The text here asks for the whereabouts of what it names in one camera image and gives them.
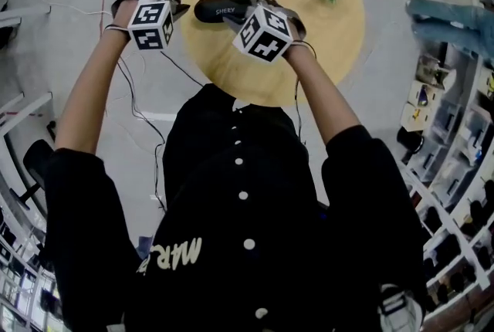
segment gray floor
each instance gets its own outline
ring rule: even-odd
[[[10,0],[11,8],[40,3],[43,0]],[[87,12],[101,9],[102,0],[44,0],[74,5]],[[113,0],[106,0],[109,10]],[[369,131],[382,138],[399,154],[394,138],[399,128],[401,110],[418,58],[409,19],[404,13],[406,0],[364,0],[367,28],[364,47],[352,73],[339,85]],[[103,22],[110,22],[105,15]],[[23,155],[37,138],[45,137],[43,125],[53,114],[59,117],[69,92],[92,48],[99,38],[100,15],[83,15],[70,8],[53,7],[48,16],[31,17],[22,22],[17,38],[7,50],[0,51],[0,105],[20,90],[36,97],[53,92],[51,111],[43,118],[29,118],[12,133],[15,151]],[[175,36],[170,54],[200,81],[205,82],[195,64],[185,55],[180,35]],[[133,46],[123,56],[129,56]],[[157,53],[147,54],[146,70],[137,54],[127,63],[137,85],[137,102],[143,111],[177,113],[192,97],[198,86],[191,82]],[[154,193],[154,145],[159,140],[142,121],[130,115],[130,98],[120,100],[128,88],[116,73],[111,91],[107,118],[104,121],[98,155],[105,160],[107,171],[115,181],[127,218],[130,237],[152,235],[161,219]],[[296,118],[294,108],[286,109]],[[301,107],[303,139],[310,153],[310,166],[320,201],[327,197],[320,179],[320,168],[326,158],[320,136],[307,106]],[[156,122],[167,135],[171,122]],[[162,181],[160,193],[163,193]]]

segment round wooden table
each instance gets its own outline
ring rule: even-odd
[[[188,51],[203,73],[226,93],[267,107],[294,103],[296,75],[280,58],[269,65],[242,55],[233,45],[235,33],[226,24],[199,22],[193,7],[198,0],[183,0],[191,9],[181,19]],[[364,38],[362,0],[277,0],[298,12],[307,28],[306,41],[317,52],[330,78],[340,82],[351,70]],[[299,99],[305,100],[302,89]]]

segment blue jeans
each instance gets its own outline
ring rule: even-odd
[[[406,9],[409,15],[428,17],[412,26],[418,37],[450,42],[486,59],[494,59],[494,12],[431,0],[409,0]],[[465,28],[455,27],[451,22],[461,23]]]

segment person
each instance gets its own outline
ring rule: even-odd
[[[408,0],[406,10],[417,19],[412,25],[417,37],[449,42],[484,59],[494,59],[494,12],[432,0]]]
[[[326,145],[330,207],[317,202],[306,149],[283,110],[233,111],[235,99],[208,84],[167,138],[167,211],[150,254],[137,256],[96,156],[127,44],[116,29],[127,27],[136,5],[122,1],[73,87],[45,177],[46,248],[67,326],[418,331],[426,295],[421,223],[390,151],[305,46],[290,46],[284,59]]]

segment black shirt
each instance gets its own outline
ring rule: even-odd
[[[178,114],[144,261],[103,162],[52,156],[46,245],[74,331],[373,330],[379,284],[422,303],[421,225],[382,141],[359,126],[329,142],[323,212],[291,120],[232,103],[206,86]]]

